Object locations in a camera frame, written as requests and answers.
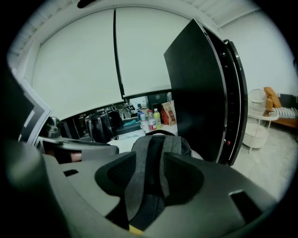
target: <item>juice bottle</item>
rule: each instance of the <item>juice bottle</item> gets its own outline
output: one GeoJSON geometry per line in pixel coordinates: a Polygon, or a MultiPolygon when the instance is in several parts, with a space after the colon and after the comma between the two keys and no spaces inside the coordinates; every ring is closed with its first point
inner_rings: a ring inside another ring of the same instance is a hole
{"type": "Polygon", "coordinates": [[[156,121],[153,117],[153,113],[152,113],[152,110],[148,110],[148,121],[149,121],[149,128],[151,131],[154,131],[156,130],[156,121]]]}
{"type": "Polygon", "coordinates": [[[156,108],[154,109],[154,119],[155,119],[155,122],[156,122],[157,130],[161,130],[162,129],[162,123],[160,121],[160,113],[158,112],[158,110],[156,108]]]}

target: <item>yellow strap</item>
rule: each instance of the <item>yellow strap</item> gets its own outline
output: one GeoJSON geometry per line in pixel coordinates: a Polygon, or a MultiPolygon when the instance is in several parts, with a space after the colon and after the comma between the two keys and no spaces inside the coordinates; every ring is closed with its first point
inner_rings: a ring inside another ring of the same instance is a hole
{"type": "Polygon", "coordinates": [[[133,233],[135,235],[142,235],[142,231],[139,229],[136,229],[135,227],[133,227],[132,225],[129,225],[129,232],[133,233]]]}

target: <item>backpack strap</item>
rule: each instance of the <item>backpack strap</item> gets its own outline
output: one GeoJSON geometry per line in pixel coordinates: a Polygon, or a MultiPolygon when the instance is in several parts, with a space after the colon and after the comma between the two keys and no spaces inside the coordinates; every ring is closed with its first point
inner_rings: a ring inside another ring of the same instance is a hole
{"type": "Polygon", "coordinates": [[[124,191],[127,217],[130,221],[139,211],[144,192],[146,157],[152,136],[136,140],[131,151],[136,152],[135,173],[124,191]]]}
{"type": "Polygon", "coordinates": [[[162,187],[163,195],[166,198],[169,196],[169,184],[164,175],[164,163],[163,163],[163,155],[165,152],[171,152],[175,154],[181,154],[181,137],[180,136],[165,136],[163,142],[163,150],[160,159],[159,165],[159,178],[160,184],[162,187]]]}
{"type": "Polygon", "coordinates": [[[175,136],[175,134],[173,134],[172,132],[168,132],[168,131],[164,131],[164,130],[155,130],[155,131],[151,131],[146,133],[146,136],[151,136],[151,135],[155,135],[155,134],[164,134],[164,135],[168,135],[168,136],[175,136]]]}

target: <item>orange cushion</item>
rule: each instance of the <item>orange cushion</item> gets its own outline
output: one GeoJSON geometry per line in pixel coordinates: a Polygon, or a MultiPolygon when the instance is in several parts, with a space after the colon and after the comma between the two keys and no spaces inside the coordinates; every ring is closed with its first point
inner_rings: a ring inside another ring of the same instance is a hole
{"type": "Polygon", "coordinates": [[[276,95],[276,93],[274,92],[274,90],[271,87],[264,87],[264,91],[267,95],[267,98],[272,99],[273,107],[281,107],[278,96],[276,95]]]}
{"type": "Polygon", "coordinates": [[[270,98],[266,98],[266,108],[272,110],[273,108],[273,100],[270,98]]]}

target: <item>sofa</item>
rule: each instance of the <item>sofa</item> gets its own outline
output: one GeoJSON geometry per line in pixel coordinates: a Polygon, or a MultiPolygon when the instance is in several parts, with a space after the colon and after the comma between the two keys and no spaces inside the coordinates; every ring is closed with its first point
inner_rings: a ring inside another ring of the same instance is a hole
{"type": "Polygon", "coordinates": [[[265,87],[264,91],[267,96],[266,108],[279,114],[279,119],[272,123],[298,129],[298,96],[276,94],[270,87],[265,87]]]}

